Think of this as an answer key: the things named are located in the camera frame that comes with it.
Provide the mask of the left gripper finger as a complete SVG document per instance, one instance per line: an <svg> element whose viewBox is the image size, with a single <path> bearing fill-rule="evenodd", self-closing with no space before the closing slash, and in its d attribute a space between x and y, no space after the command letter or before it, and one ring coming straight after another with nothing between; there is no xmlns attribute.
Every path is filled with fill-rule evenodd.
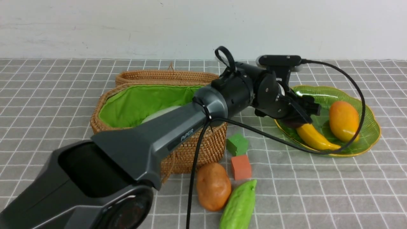
<svg viewBox="0 0 407 229"><path fill-rule="evenodd" d="M297 95L295 98L295 102L299 106L299 111L303 112L304 114L308 116L320 116L321 105L319 103L316 103L313 96Z"/></svg>

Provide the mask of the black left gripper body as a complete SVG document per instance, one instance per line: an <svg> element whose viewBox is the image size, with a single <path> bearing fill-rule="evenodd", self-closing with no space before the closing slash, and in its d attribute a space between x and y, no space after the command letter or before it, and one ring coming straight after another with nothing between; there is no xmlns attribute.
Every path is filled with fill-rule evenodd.
<svg viewBox="0 0 407 229"><path fill-rule="evenodd" d="M276 74L264 73L254 84L253 108L255 115L280 120L289 128L311 124L312 118L299 111L295 102L298 95L288 85L276 80Z"/></svg>

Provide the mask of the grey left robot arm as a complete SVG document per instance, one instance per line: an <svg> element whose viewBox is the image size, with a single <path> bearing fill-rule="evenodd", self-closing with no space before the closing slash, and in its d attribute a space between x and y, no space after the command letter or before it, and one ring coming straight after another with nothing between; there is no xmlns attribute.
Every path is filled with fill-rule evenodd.
<svg viewBox="0 0 407 229"><path fill-rule="evenodd" d="M33 183L1 212L2 229L136 229L161 188L161 161L202 127L248 106L300 125L321 106L296 95L276 66L236 62L192 102L134 128L99 132L55 150Z"/></svg>

